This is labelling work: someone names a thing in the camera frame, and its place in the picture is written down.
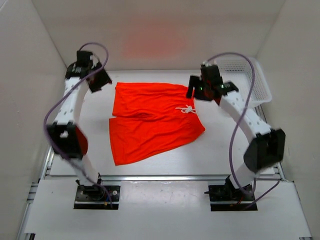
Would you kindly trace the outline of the orange shorts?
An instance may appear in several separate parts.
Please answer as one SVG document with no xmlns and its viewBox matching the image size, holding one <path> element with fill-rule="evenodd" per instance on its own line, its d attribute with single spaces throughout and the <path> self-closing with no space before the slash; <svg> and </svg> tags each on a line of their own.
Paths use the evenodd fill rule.
<svg viewBox="0 0 320 240">
<path fill-rule="evenodd" d="M 109 139 L 115 165 L 133 164 L 195 141 L 205 132 L 188 88 L 163 82 L 115 86 Z"/>
</svg>

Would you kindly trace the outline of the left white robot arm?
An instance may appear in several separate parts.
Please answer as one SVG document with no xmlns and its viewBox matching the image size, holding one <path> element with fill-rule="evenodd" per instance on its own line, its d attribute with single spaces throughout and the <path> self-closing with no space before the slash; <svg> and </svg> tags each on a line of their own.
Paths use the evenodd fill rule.
<svg viewBox="0 0 320 240">
<path fill-rule="evenodd" d="M 78 121 L 87 92 L 96 93 L 111 84 L 112 80 L 104 64 L 91 51 L 80 49 L 76 61 L 70 64 L 65 74 L 63 98 L 54 105 L 58 113 L 52 123 L 44 119 L 44 132 L 54 153 L 73 168 L 78 177 L 77 184 L 88 187 L 87 194 L 93 200 L 100 200 L 105 188 L 99 184 L 99 173 L 93 168 L 88 156 L 88 139 Z"/>
</svg>

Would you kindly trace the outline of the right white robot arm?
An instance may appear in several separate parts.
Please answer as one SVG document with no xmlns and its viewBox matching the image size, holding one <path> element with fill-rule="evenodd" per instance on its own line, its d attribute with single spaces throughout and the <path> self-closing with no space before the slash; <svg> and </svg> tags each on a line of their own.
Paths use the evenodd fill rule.
<svg viewBox="0 0 320 240">
<path fill-rule="evenodd" d="M 238 129 L 248 141 L 243 164 L 238 169 L 230 169 L 231 175 L 224 188 L 226 197 L 236 200 L 261 171 L 283 160 L 286 134 L 281 128 L 272 128 L 249 108 L 235 84 L 223 81 L 217 65 L 204 63 L 200 72 L 200 76 L 190 76 L 186 97 L 215 102 L 235 121 L 229 144 L 230 157 L 233 156 L 233 142 Z"/>
</svg>

